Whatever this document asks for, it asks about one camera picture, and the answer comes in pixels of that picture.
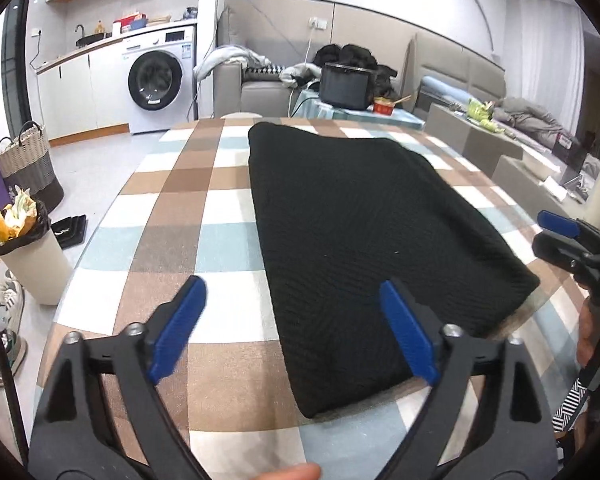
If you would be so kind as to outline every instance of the trash can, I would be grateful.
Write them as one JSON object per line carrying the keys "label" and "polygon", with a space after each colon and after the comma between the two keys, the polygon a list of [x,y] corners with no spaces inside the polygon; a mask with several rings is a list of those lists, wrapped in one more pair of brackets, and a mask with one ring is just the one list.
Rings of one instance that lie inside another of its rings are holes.
{"label": "trash can", "polygon": [[74,270],[54,232],[0,257],[20,284],[41,304],[56,305]]}
{"label": "trash can", "polygon": [[73,267],[51,229],[43,202],[36,200],[36,223],[23,236],[0,244],[0,259],[41,304],[58,304]]}

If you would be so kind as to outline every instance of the black clothes pile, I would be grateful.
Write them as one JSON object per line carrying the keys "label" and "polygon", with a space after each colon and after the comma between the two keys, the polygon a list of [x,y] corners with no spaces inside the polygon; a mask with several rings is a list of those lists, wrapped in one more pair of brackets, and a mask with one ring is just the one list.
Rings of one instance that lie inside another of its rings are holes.
{"label": "black clothes pile", "polygon": [[411,377],[379,306],[390,277],[443,322],[476,336],[539,284],[425,158],[392,140],[259,123],[249,145],[276,325],[307,417]]}
{"label": "black clothes pile", "polygon": [[339,63],[340,65],[373,70],[376,72],[374,97],[386,97],[392,101],[400,99],[400,96],[392,88],[390,79],[396,77],[398,73],[390,66],[378,65],[376,58],[366,48],[354,44],[348,44],[342,48],[336,44],[325,45],[315,53],[314,65],[322,68],[325,63]]}

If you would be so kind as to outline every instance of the sneaker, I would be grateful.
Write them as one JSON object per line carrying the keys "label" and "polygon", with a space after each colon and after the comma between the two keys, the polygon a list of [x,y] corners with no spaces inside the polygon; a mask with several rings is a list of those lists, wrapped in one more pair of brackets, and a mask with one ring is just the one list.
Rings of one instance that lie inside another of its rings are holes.
{"label": "sneaker", "polygon": [[14,322],[20,324],[19,317],[22,314],[24,305],[24,292],[22,285],[15,279],[11,271],[7,270],[4,276],[4,282],[0,280],[0,333],[7,329],[17,329],[13,326]]}
{"label": "sneaker", "polygon": [[[2,332],[2,344],[7,352],[7,359],[11,367],[11,373],[15,376],[20,364],[27,354],[27,341],[18,336],[13,330],[5,330]],[[4,384],[0,375],[0,386]]]}

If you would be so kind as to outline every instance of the woven basket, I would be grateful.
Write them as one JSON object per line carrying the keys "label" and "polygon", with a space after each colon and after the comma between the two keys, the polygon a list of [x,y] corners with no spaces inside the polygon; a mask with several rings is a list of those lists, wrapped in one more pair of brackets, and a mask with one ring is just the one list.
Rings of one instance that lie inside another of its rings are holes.
{"label": "woven basket", "polygon": [[56,179],[51,157],[49,140],[44,126],[35,121],[27,121],[18,135],[0,151],[0,174],[9,192],[15,195],[15,186],[30,189],[31,196],[45,203],[48,211],[54,209],[62,200],[64,191]]}

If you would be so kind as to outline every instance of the white cloth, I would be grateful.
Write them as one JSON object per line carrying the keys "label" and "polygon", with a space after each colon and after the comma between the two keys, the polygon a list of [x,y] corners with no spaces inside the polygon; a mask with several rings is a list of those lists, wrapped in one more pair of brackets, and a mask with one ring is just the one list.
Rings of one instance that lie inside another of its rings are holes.
{"label": "white cloth", "polygon": [[507,0],[507,96],[542,105],[576,134],[584,88],[580,9],[553,0]]}
{"label": "white cloth", "polygon": [[193,76],[196,81],[202,81],[206,78],[211,71],[218,65],[225,61],[238,61],[242,65],[242,69],[252,68],[263,68],[270,65],[270,60],[256,54],[253,50],[240,45],[223,45],[213,49],[209,54],[205,56],[205,59],[201,63],[197,64],[193,68]]}
{"label": "white cloth", "polygon": [[313,63],[298,63],[293,66],[288,66],[280,72],[280,81],[282,81],[282,84],[287,88],[296,88],[298,83],[294,79],[295,77],[313,76],[315,81],[320,79],[321,74],[322,69]]}

